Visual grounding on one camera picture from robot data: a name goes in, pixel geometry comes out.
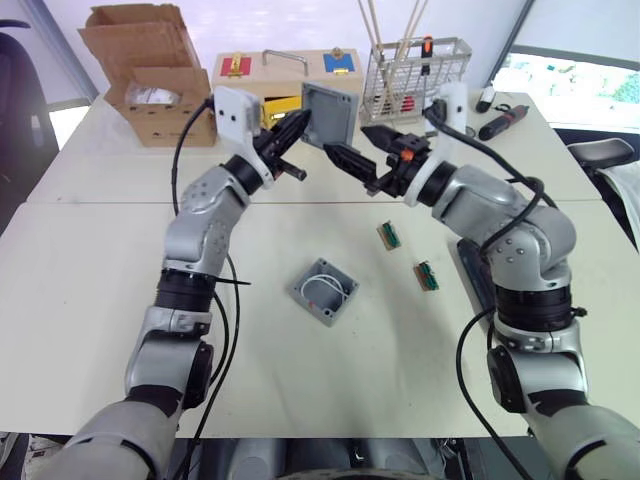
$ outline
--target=wooden stick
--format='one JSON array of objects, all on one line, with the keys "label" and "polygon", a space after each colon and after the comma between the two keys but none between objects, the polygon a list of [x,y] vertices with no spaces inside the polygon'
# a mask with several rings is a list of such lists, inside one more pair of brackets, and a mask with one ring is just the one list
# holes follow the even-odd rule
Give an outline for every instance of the wooden stick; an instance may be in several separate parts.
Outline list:
[{"label": "wooden stick", "polygon": [[409,17],[409,23],[407,24],[407,29],[409,30],[409,32],[407,34],[407,30],[405,30],[405,37],[402,39],[400,48],[398,48],[396,52],[396,58],[393,60],[393,63],[391,65],[391,69],[390,69],[391,71],[387,76],[387,85],[389,86],[388,88],[389,91],[392,91],[393,79],[396,75],[396,70],[398,69],[398,65],[400,64],[400,61],[406,60],[406,58],[409,55],[411,39],[413,38],[416,28],[418,27],[418,23],[420,22],[420,18],[422,17],[424,10],[427,7],[427,3],[429,3],[429,0],[424,0],[422,7],[420,7],[420,13],[418,13],[417,17],[414,15],[415,12],[412,12],[411,16]]},{"label": "wooden stick", "polygon": [[362,6],[362,0],[358,0],[358,5],[360,6],[360,13],[362,14],[362,21],[364,22],[364,26],[367,29],[367,33],[369,34],[369,40],[371,41],[371,49],[377,51],[376,42],[373,39],[373,33],[371,32],[371,26],[369,25],[369,21],[367,20],[367,16],[364,13],[364,7]]},{"label": "wooden stick", "polygon": [[374,0],[369,0],[369,9],[371,10],[373,29],[376,32],[376,45],[378,46],[378,49],[381,49],[382,47],[380,45],[382,45],[382,37],[380,37],[380,29],[378,28],[378,17],[376,16],[376,4]]},{"label": "wooden stick", "polygon": [[413,23],[413,18],[416,16],[416,11],[418,10],[418,3],[420,0],[416,0],[416,3],[413,5],[413,10],[411,11],[411,16],[409,17],[409,21],[407,22],[407,28],[404,29],[403,39],[409,36],[409,31],[411,29],[411,24]]}]

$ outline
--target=black cable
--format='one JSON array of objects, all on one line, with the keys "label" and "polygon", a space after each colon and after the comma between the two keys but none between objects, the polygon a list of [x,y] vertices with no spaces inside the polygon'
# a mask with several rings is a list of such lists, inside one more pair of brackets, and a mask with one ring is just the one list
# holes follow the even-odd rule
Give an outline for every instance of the black cable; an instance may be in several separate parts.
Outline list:
[{"label": "black cable", "polygon": [[218,366],[209,379],[209,386],[213,385],[213,382],[215,382],[218,378],[218,375],[220,375],[222,366],[224,365],[225,359],[227,358],[227,351],[229,350],[229,321],[227,320],[227,311],[224,309],[224,305],[222,305],[222,301],[220,300],[220,297],[215,292],[215,290],[213,292],[213,299],[215,300],[216,305],[218,306],[218,310],[220,311],[220,316],[222,317],[222,325],[224,327],[224,344],[222,346],[222,356],[220,357]]},{"label": "black cable", "polygon": [[[557,208],[555,202],[544,193],[544,184],[542,180],[537,179],[535,177],[525,177],[522,175],[515,167],[513,167],[509,162],[507,162],[498,152],[489,148],[488,146],[474,140],[473,138],[464,135],[463,133],[458,132],[457,130],[449,127],[442,121],[442,119],[437,115],[435,108],[430,107],[425,111],[425,117],[433,124],[433,126],[438,129],[440,132],[448,135],[456,140],[468,145],[476,150],[484,153],[491,157],[498,165],[500,165],[504,170],[506,170],[512,177],[512,182],[519,182],[527,186],[531,191],[533,191],[533,197],[527,204],[527,206],[516,215],[507,225],[498,230],[496,233],[491,235],[485,242],[480,246],[480,256],[485,257],[487,249],[500,237],[505,235],[507,232],[511,231],[515,227],[517,227],[520,223],[522,223],[526,217],[531,213],[531,211],[538,205],[541,199],[549,205],[550,207]],[[487,308],[486,310],[480,312],[478,315],[473,317],[471,321],[465,326],[464,330],[460,334],[460,338],[458,339],[458,345],[456,347],[456,377],[458,379],[458,385],[460,386],[460,390],[462,391],[462,396],[466,400],[469,408],[478,418],[480,423],[484,426],[484,428],[489,432],[491,438],[494,440],[500,451],[504,454],[505,457],[511,462],[513,468],[520,474],[520,476],[525,480],[533,480],[533,477],[529,475],[529,473],[525,470],[522,464],[518,461],[513,452],[509,449],[509,447],[504,443],[502,438],[497,434],[497,432],[493,429],[491,424],[487,421],[487,419],[482,415],[482,412],[478,409],[476,404],[471,399],[471,395],[469,395],[469,391],[464,383],[464,377],[462,375],[462,348],[464,347],[464,341],[469,334],[471,328],[478,323],[483,317],[486,315],[492,314],[495,312],[495,307]],[[493,332],[495,329],[495,325],[493,323],[493,319],[489,322],[489,330],[487,331],[487,350],[491,349],[492,346],[492,338]]]},{"label": "black cable", "polygon": [[493,332],[496,329],[493,318],[489,319],[489,328],[487,328],[487,352],[493,347]]},{"label": "black cable", "polygon": [[491,424],[484,418],[484,415],[478,410],[478,407],[471,399],[471,395],[469,395],[469,391],[467,390],[467,386],[464,383],[464,377],[462,375],[462,348],[464,347],[464,341],[469,334],[471,328],[478,323],[483,317],[486,315],[490,315],[495,311],[495,307],[487,308],[486,310],[480,312],[475,317],[471,319],[469,323],[464,327],[462,333],[460,334],[460,338],[458,339],[458,346],[456,347],[456,376],[458,378],[458,385],[460,386],[460,390],[462,391],[462,396],[467,401],[469,408],[475,414],[475,416],[480,420],[480,423],[484,426],[484,428],[489,432],[493,441],[496,442],[500,451],[504,454],[505,457],[511,462],[513,468],[520,474],[520,476],[525,480],[533,480],[533,477],[529,475],[529,473],[525,470],[522,464],[518,461],[516,456],[513,454],[509,447],[504,443],[502,438],[496,433]]},{"label": "black cable", "polygon": [[[498,152],[488,147],[484,143],[481,143],[478,140],[475,140],[465,135],[464,133],[461,133],[456,129],[451,128],[449,125],[444,123],[444,121],[438,116],[436,109],[433,108],[433,106],[427,108],[424,111],[424,114],[427,120],[429,120],[437,130],[491,157],[498,165],[500,165],[505,171],[507,171],[509,175],[511,175],[517,182],[520,182],[526,185],[532,191],[535,192],[534,186],[530,184],[530,182],[527,180],[527,177],[522,175],[513,165],[507,162]],[[550,207],[558,208],[556,203],[546,193],[542,194],[542,199]]]},{"label": "black cable", "polygon": [[527,216],[533,211],[533,209],[536,208],[538,203],[540,203],[540,199],[542,199],[544,195],[544,183],[542,183],[542,180],[535,177],[527,177],[527,181],[530,182],[531,185],[533,185],[533,191],[534,191],[533,197],[531,198],[529,203],[527,203],[527,206],[524,207],[518,215],[516,215],[509,223],[507,223],[504,227],[502,227],[496,233],[494,233],[489,238],[487,238],[483,242],[483,244],[480,245],[480,249],[478,251],[478,253],[480,254],[480,257],[484,258],[487,253],[487,250],[494,242],[496,242],[502,236],[504,236],[505,234],[507,234],[514,228],[516,228],[518,225],[520,225],[527,218]]},{"label": "black cable", "polygon": [[[187,451],[189,450],[189,445],[191,444],[191,442],[189,441],[187,443]],[[191,455],[189,455],[188,457],[185,457],[187,463],[185,463],[184,465],[184,469],[183,469],[183,474],[182,474],[182,480],[189,480],[189,474],[191,473]]]},{"label": "black cable", "polygon": [[31,25],[22,20],[0,20],[0,28],[5,27],[31,28]]},{"label": "black cable", "polygon": [[230,283],[232,285],[251,285],[251,282],[243,282],[242,280],[229,280],[228,278],[220,278],[212,275],[213,278],[218,283]]},{"label": "black cable", "polygon": [[[229,267],[231,268],[231,274],[234,280],[237,280],[236,268],[235,268],[235,265],[233,264],[233,260],[231,260],[230,255],[227,255],[227,262],[229,262]],[[231,366],[231,362],[233,361],[233,357],[236,353],[236,345],[238,343],[238,335],[240,333],[240,289],[237,283],[233,285],[233,288],[234,288],[235,299],[236,299],[236,325],[235,325],[233,343],[231,344],[231,351],[229,352],[229,358],[227,359],[224,365],[224,369],[222,370],[222,374],[220,375],[220,379],[218,380],[217,385],[213,389],[213,393],[209,398],[209,402],[207,403],[207,406],[205,407],[204,412],[202,413],[202,417],[200,418],[200,423],[196,428],[196,433],[193,436],[193,440],[190,442],[189,446],[187,447],[185,456],[182,459],[182,462],[180,462],[180,465],[178,466],[177,470],[175,471],[172,477],[172,480],[178,480],[178,478],[180,478],[180,474],[182,474],[182,472],[185,471],[185,468],[187,471],[189,470],[188,465],[191,461],[191,456],[193,455],[193,451],[195,450],[196,446],[200,441],[200,435],[202,435],[202,430],[204,430],[204,426],[207,423],[207,419],[209,418],[209,414],[211,413],[213,403],[215,402],[218,396],[218,392],[220,391],[220,388],[222,388],[222,384],[224,383],[224,380],[227,377],[227,373],[229,372],[229,367]],[[223,321],[224,321],[226,312],[224,313],[222,312],[224,312],[224,307],[221,309],[221,314],[223,315]]]},{"label": "black cable", "polygon": [[191,114],[189,120],[184,125],[182,129],[182,133],[180,134],[180,138],[178,138],[178,143],[176,144],[176,151],[173,154],[173,166],[171,167],[171,198],[173,200],[173,213],[178,215],[178,159],[180,158],[180,150],[182,150],[182,144],[184,143],[185,138],[187,138],[187,134],[191,129],[194,122],[198,119],[198,117],[205,111],[205,109],[209,106],[211,100],[208,98],[202,102],[202,104],[196,108],[196,110]]}]

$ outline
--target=window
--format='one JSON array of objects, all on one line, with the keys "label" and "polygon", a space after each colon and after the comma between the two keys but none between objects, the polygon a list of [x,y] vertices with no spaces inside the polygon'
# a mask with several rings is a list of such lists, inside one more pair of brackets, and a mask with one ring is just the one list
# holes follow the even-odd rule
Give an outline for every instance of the window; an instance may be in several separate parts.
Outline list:
[{"label": "window", "polygon": [[640,132],[637,71],[510,53],[493,85],[527,92],[553,127]]},{"label": "window", "polygon": [[73,107],[49,112],[60,150],[88,111],[89,107]]}]

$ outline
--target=blue panel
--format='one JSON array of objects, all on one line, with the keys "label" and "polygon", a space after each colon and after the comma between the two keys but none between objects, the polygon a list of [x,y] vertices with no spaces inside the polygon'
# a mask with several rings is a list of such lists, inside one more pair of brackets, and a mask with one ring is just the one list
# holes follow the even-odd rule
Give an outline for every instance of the blue panel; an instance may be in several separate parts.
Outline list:
[{"label": "blue panel", "polygon": [[324,57],[324,69],[326,72],[333,72],[336,68],[346,68],[350,72],[355,72],[353,60],[350,53],[345,53],[342,58],[336,58],[330,53],[322,55]]}]

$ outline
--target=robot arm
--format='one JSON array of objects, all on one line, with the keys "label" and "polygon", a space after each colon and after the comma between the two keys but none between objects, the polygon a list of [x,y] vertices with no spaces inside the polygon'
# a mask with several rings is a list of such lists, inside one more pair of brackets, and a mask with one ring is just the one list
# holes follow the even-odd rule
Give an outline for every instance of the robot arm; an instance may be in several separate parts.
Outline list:
[{"label": "robot arm", "polygon": [[214,351],[202,337],[231,231],[260,186],[283,172],[305,178],[281,155],[310,118],[293,112],[267,131],[256,97],[218,87],[215,104],[218,133],[234,155],[187,188],[169,225],[156,299],[127,367],[127,396],[97,413],[40,478],[164,478],[182,412],[206,398]]},{"label": "robot arm", "polygon": [[[446,123],[457,130],[466,93],[445,89]],[[473,166],[446,160],[449,139],[429,142],[386,126],[362,128],[386,151],[391,167],[378,178],[376,164],[343,144],[325,145],[331,161],[362,181],[370,194],[383,191],[432,216],[462,237],[483,245],[495,285],[496,337],[487,361],[496,401],[523,415],[545,451],[555,478],[632,479],[640,472],[640,430],[618,414],[587,402],[578,309],[571,306],[567,256],[576,242],[569,218],[536,206],[514,228],[498,235],[529,204],[512,184]]]}]

